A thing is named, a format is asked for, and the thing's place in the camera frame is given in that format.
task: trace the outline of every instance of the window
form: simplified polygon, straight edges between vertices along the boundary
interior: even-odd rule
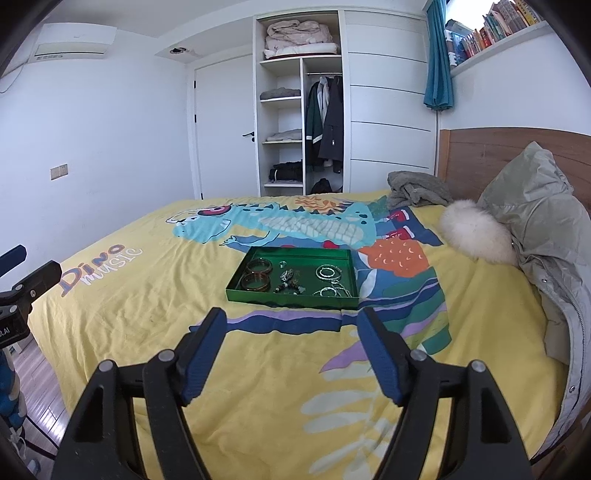
[[[450,19],[463,23],[472,30],[480,30],[484,26],[483,15],[490,10],[493,0],[450,0],[447,4],[446,22]]]

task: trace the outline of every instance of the bangle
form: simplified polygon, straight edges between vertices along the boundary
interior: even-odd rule
[[[271,287],[271,280],[266,273],[250,272],[242,277],[240,285],[247,291],[267,291]]]
[[[342,274],[341,269],[334,265],[321,265],[316,268],[316,277],[321,280],[338,280]]]
[[[255,258],[246,264],[246,271],[249,273],[270,273],[273,264],[266,258]]]

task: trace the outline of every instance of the dinosaur print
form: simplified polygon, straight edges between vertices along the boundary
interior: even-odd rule
[[[173,229],[176,236],[203,244],[219,240],[232,225],[240,225],[267,234],[250,243],[231,235],[221,245],[236,243],[261,247],[280,235],[318,242],[332,241],[335,245],[347,245],[353,249],[373,245],[376,240],[375,222],[367,205],[346,202],[341,207],[341,211],[331,210],[322,214],[318,210],[309,212],[302,206],[291,210],[275,202],[243,203],[185,210],[167,222],[176,224]]]

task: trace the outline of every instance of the screw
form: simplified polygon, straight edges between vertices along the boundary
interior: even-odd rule
[[[410,358],[412,358],[413,360],[416,360],[417,362],[423,362],[424,360],[427,359],[427,354],[425,352],[423,352],[422,350],[414,349],[413,351],[410,352]]]
[[[99,370],[101,372],[108,372],[113,368],[113,360],[103,360],[99,363]]]
[[[174,352],[172,350],[162,350],[158,354],[158,360],[161,362],[170,362],[174,358]]]
[[[481,362],[480,360],[474,360],[471,363],[471,366],[474,370],[476,370],[478,373],[483,373],[483,371],[486,370],[486,365],[484,364],[484,362]]]

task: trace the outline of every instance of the white wall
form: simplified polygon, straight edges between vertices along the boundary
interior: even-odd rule
[[[591,135],[591,87],[555,33],[516,45],[453,78],[440,128],[536,127]]]
[[[107,58],[26,65],[0,95],[0,254],[28,251],[0,290],[194,198],[185,66],[154,57],[154,41],[118,31]],[[50,168],[64,163],[69,175],[51,181]]]

